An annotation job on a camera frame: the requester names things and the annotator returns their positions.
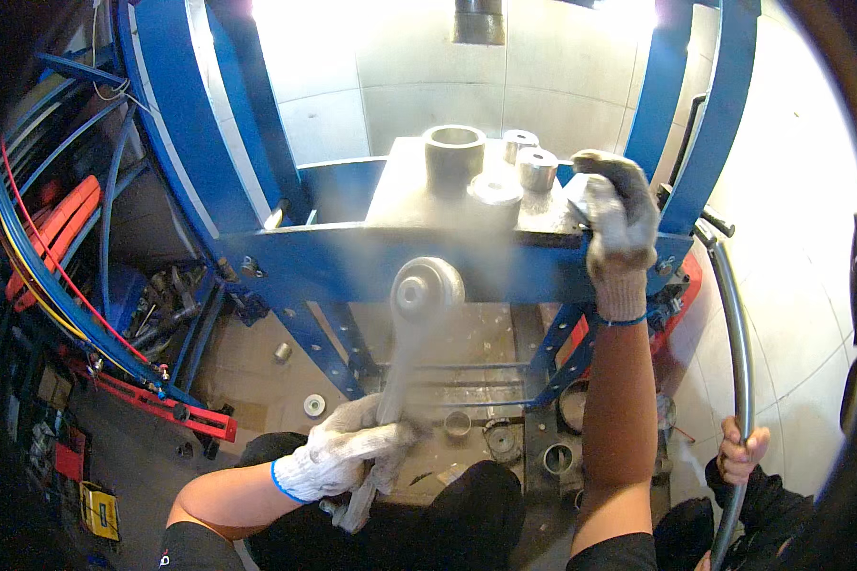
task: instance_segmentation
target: wire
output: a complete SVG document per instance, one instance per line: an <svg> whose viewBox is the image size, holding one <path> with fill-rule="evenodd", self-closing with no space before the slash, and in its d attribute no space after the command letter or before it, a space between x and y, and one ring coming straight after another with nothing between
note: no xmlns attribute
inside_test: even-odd
<svg viewBox="0 0 857 571"><path fill-rule="evenodd" d="M23 215L25 216L25 221L28 222L29 226L32 227L32 232L33 232L35 238L37 238L38 244L40 244L41 247L45 250L46 256L48 258L50 258L50 260L52 262L54 262L54 266L55 266L55 268L57 268L58 271L60 271L61 277L63 277L63 279L65 281L67 281L67 285L69 285L70 288L74 291L74 293L77 294L77 297L80 298L82 303L85 303L86 307L88 307L90 309L92 314L99 318L99 322L103 326L105 326L105 328L108 331L110 331L114 335L114 337L117 338L117 340L120 341L127 349L130 349L130 351L133 352L133 354L135 354L140 360L142 360L144 363L148 363L149 360L145 356L143 356L142 353L137 351L133 347L133 345L127 343L127 340L124 339L123 337L121 337L120 334L117 331L115 331L115 329L113 327L111 327L107 321L105 321L105 318L102 317L101 314L99 312L97 312L94 307L92 307L92 304L89 303L89 300L86 299L86 296L82 294L82 291L80 291L80 288L78 288L77 285L75 283L73 283L73 280L70 280L70 277L69 277L69 275L67 275L67 272L60 265L60 263L57 261L57 258L54 257L54 253L45 244L45 240L42 239L42 237L41 237L41 232L38 230L38 227L34 224L34 222L32 221L32 218L29 216L28 210L25 208L25 204L23 204L23 198L19 194L19 187L16 186L16 180L12 176L12 170L10 168L10 159L9 159L9 157L6 156L6 143L3 141L2 136L0 137L0 153L2 154L3 166L6 168L6 174L10 178L10 186L12 187L13 193L16 195L16 201L19 204L19 208L22 210Z"/></svg>
<svg viewBox="0 0 857 571"><path fill-rule="evenodd" d="M95 27L96 27L96 22L99 19L99 6L101 6L101 0L96 2L95 6L93 6L93 8L92 8L92 67L96 68L96 69L98 67L95 64ZM116 98L119 98L121 96L125 96L128 99L130 99L131 101L133 101L134 103L136 103L140 108L142 108L148 114L152 115L152 111L148 107L146 107L145 105L140 103L136 97L133 97L132 95L127 93L127 89L129 87L130 87L130 78L127 78L117 87L111 88L111 92L114 93L113 96L105 97L104 95L101 94L101 91L99 91L99 85L97 83L95 83L94 81L92 82L92 89L95 90L95 94L98 95L98 97L101 100L103 100L103 101L114 101Z"/></svg>
<svg viewBox="0 0 857 571"><path fill-rule="evenodd" d="M45 302L45 300L42 298L42 296L39 295L37 291L34 291L34 287L37 286L37 289L39 291L41 291L42 293L44 293L44 289L42 288L41 283L38 282L38 279L35 278L35 276L34 276L34 271L32 271L32 268L29 268L28 264L25 263L25 259L22 257L22 253L19 251L18 246L15 245L15 243L12 241L12 238L11 238L10 232L9 232L9 228L6 227L6 221L3 219L3 216L1 214L0 214L0 225L3 227L3 233L4 233L3 237L5 237L9 241L12 250L15 252L16 256L18 256L17 259L13 260L13 257L11 256L10 252L7 251L7 254L9 254L8 257L9 257L10 265L12 266L12 268L14 270L16 270L19 273L20 276L23 276L23 278L25 276L25 273L22 270L20 270L19 266L16 265L15 262L19 262L23 266L23 268L25 268L27 270L28 275L29 275L29 279L34 280L34 284L28 283L26 285L27 285L29 291L32 292L32 295L34 296L35 301L37 301L38 304L41 305L41 307L45 311L45 313L48 314L48 316L51 317L51 319L53 319L55 322L57 322L58 325L60 325L64 329L66 329L70 334L74 335L75 337L79 337L82 341L91 345L92 348L94 348L97 352L101 353L106 359L111 361L118 369L120 369L121 371L126 371L126 369L120 363L118 363L113 358L111 358L103 350L95 347L95 344L92 343L92 341L89 339L89 337L86 337L86 335L83 334L75 325L72 325L71 323L69 323L69 321L66 321L63 317L57 315L57 313L51 308L51 306ZM50 299L46 293L44 294L44 297ZM64 314L67 317L67 319L69 320L69 316L59 306L57 306L57 310L59 311L59 313Z"/></svg>

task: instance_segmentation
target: tiled wall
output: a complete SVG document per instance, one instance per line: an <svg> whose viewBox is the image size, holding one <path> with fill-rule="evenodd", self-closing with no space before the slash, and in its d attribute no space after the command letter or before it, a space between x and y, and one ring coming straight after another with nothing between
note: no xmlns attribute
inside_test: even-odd
<svg viewBox="0 0 857 571"><path fill-rule="evenodd" d="M709 203L737 225L729 241L748 314L756 422L771 429L762 466L796 492L823 485L844 437L839 410L853 347L848 268L857 154L833 88L776 6L758 21L756 61L737 139ZM702 469L733 413L727 328L704 249L695 303L674 332L673 499L710 495Z"/></svg>
<svg viewBox="0 0 857 571"><path fill-rule="evenodd" d="M535 132L559 158L621 153L650 38L555 0L506 0L505 46L449 41L449 0L318 0L258 16L297 164L387 154L399 136L457 122ZM680 106L655 178L669 174L692 96L708 87L718 11L695 6Z"/></svg>

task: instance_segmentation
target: blue hydraulic hose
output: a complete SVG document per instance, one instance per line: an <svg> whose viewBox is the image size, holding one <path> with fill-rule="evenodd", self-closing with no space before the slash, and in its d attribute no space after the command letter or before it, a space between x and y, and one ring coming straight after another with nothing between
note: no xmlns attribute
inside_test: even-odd
<svg viewBox="0 0 857 571"><path fill-rule="evenodd" d="M114 156L111 157L111 167L108 170L108 181L105 184L105 194L101 203L101 246L99 260L99 284L101 288L101 312L105 319L111 310L110 295L108 294L108 243L111 235L111 203L114 202L114 187L118 182L118 170L120 169L120 156L124 154L124 143L127 142L127 133L133 124L133 113L137 110L136 105L127 109L124 123L120 126L118 143L114 147Z"/></svg>

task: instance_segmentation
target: metal press plate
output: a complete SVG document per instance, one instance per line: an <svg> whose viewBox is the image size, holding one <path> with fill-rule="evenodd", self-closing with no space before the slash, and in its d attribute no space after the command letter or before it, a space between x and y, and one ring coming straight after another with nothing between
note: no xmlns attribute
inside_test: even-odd
<svg viewBox="0 0 857 571"><path fill-rule="evenodd" d="M517 180L515 167L503 159L502 139L488 139L483 173ZM470 213L463 200L436 197L426 189L425 147L421 137L398 137L390 150L366 216L367 226L443 227L482 231L481 220ZM573 235L581 227L568 210L562 186L555 181L552 192L525 193L516 230L531 233Z"/></svg>

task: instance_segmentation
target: forearm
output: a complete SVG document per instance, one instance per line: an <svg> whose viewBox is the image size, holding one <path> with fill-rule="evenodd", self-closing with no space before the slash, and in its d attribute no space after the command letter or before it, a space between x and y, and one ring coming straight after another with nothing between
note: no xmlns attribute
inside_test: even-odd
<svg viewBox="0 0 857 571"><path fill-rule="evenodd" d="M657 405L647 324L601 327L584 413L585 486L650 482Z"/></svg>
<svg viewBox="0 0 857 571"><path fill-rule="evenodd" d="M301 506L277 488L270 463L208 473L178 493L167 525L197 521L229 540L247 537Z"/></svg>

